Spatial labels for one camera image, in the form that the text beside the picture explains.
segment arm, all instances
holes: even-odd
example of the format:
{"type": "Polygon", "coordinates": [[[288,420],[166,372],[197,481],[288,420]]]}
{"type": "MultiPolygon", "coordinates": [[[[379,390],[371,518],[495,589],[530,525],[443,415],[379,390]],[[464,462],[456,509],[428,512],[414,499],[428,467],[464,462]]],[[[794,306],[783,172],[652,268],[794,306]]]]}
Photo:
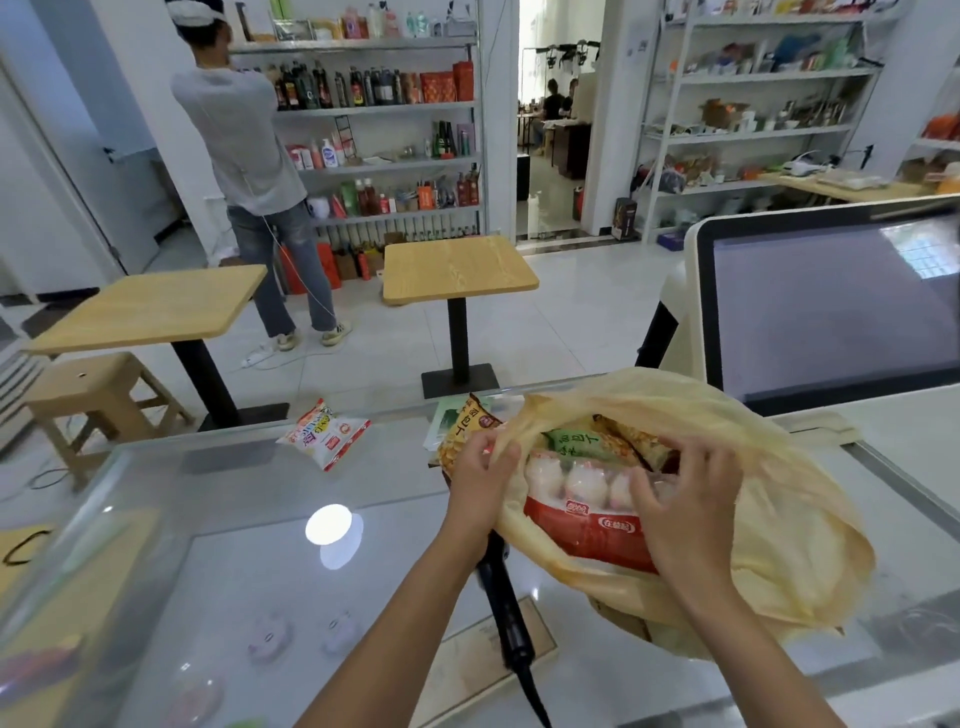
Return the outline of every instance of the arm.
{"type": "Polygon", "coordinates": [[[363,640],[295,728],[407,728],[460,591],[487,548],[519,447],[493,464],[491,432],[474,435],[457,459],[446,518],[433,543],[363,640]]]}
{"type": "Polygon", "coordinates": [[[703,640],[751,728],[843,726],[816,686],[771,637],[731,576],[736,455],[697,442],[682,451],[676,495],[660,502],[646,472],[631,493],[654,564],[703,640]]]}

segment door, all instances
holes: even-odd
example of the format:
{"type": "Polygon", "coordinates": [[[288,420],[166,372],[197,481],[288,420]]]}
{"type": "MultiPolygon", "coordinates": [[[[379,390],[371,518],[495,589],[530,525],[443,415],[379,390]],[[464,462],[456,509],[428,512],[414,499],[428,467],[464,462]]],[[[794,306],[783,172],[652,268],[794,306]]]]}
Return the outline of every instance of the door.
{"type": "Polygon", "coordinates": [[[142,273],[157,244],[29,0],[0,3],[0,62],[110,253],[142,273]]]}

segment glass counter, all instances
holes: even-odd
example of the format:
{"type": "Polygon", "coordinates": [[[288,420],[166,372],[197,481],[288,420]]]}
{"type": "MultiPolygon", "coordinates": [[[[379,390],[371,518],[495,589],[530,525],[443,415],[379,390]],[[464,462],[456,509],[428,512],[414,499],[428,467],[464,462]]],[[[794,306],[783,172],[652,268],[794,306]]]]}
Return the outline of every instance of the glass counter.
{"type": "MultiPolygon", "coordinates": [[[[575,381],[493,393],[492,411],[508,418],[523,394],[575,381]]],[[[0,710],[0,725],[167,726],[188,693],[206,725],[292,725],[440,527],[446,487],[423,447],[435,407],[367,413],[372,426],[329,473],[276,444],[289,425],[117,448],[0,613],[3,655],[80,637],[80,666],[0,710]],[[359,515],[362,533],[315,546],[304,528],[331,503],[359,515]],[[268,627],[274,652],[257,659],[250,645],[268,627]]],[[[886,477],[858,447],[810,451],[859,509],[878,559],[845,637],[788,647],[828,696],[960,661],[960,523],[912,505],[909,476],[886,477]]],[[[534,669],[557,728],[735,724],[714,665],[620,631],[518,552],[507,566],[558,645],[534,669]]],[[[447,634],[489,614],[470,579],[447,634]]],[[[539,725],[513,683],[446,723],[494,724],[539,725]]]]}

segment logo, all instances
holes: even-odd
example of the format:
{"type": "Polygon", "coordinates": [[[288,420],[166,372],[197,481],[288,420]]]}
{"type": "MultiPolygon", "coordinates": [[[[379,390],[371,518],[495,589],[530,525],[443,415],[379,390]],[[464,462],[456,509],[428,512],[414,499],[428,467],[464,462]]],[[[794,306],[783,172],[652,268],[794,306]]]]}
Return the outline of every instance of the logo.
{"type": "Polygon", "coordinates": [[[568,500],[566,502],[566,512],[585,516],[590,512],[590,507],[586,503],[578,503],[576,500],[568,500]]]}
{"type": "Polygon", "coordinates": [[[627,521],[618,521],[616,519],[600,519],[600,525],[604,528],[611,528],[614,531],[623,531],[624,533],[633,533],[636,531],[636,526],[627,521]]]}

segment jeans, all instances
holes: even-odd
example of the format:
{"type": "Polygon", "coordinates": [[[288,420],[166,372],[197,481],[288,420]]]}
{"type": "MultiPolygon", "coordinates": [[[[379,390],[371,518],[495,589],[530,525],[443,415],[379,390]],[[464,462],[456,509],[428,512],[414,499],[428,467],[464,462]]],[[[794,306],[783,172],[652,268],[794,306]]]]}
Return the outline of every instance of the jeans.
{"type": "Polygon", "coordinates": [[[233,225],[240,257],[244,262],[267,266],[267,277],[253,294],[253,302],[267,329],[267,336],[274,338],[281,333],[290,334],[297,328],[287,313],[276,285],[275,242],[270,228],[276,228],[277,239],[293,258],[294,267],[309,292],[307,300],[313,328],[317,331],[335,329],[337,317],[333,314],[333,293],[317,254],[317,232],[307,212],[306,201],[266,217],[250,214],[242,207],[231,206],[227,208],[227,218],[233,225]]]}

